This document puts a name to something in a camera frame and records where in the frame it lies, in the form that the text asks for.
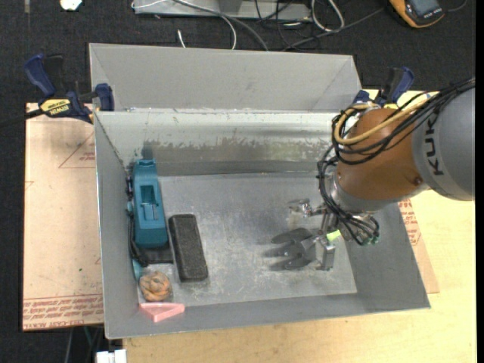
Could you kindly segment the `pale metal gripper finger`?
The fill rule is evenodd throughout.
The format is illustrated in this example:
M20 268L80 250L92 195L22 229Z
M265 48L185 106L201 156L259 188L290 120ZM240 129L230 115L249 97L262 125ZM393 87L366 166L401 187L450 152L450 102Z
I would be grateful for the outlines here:
M302 242L312 236L312 232L307 228L296 228L290 231L285 231L281 234L274 236L271 239L272 244L283 244L283 243L298 243Z
M315 245L312 240L292 241L286 245L283 254L287 257L283 269L296 270L315 260Z

